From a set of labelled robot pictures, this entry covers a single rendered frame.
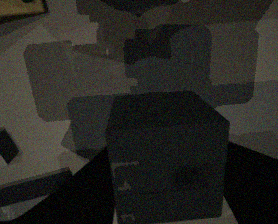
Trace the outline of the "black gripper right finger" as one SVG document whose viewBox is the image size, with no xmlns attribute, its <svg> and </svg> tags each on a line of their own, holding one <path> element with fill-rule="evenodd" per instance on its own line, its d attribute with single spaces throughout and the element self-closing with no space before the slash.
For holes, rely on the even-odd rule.
<svg viewBox="0 0 278 224">
<path fill-rule="evenodd" d="M 277 158 L 229 142 L 223 184 L 238 224 L 278 224 Z"/>
</svg>

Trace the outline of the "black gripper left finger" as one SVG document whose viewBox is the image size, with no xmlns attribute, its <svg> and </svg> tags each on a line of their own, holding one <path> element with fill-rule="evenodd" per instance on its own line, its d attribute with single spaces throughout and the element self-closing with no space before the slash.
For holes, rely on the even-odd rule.
<svg viewBox="0 0 278 224">
<path fill-rule="evenodd" d="M 46 199 L 22 216 L 0 224 L 113 224 L 114 207 L 105 147 Z"/>
</svg>

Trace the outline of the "blue arbor press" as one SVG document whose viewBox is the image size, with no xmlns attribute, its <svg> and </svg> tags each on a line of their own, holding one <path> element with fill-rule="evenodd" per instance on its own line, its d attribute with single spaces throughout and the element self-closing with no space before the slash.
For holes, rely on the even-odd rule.
<svg viewBox="0 0 278 224">
<path fill-rule="evenodd" d="M 0 189 L 0 221 L 22 216 L 72 177 L 70 170 Z"/>
</svg>

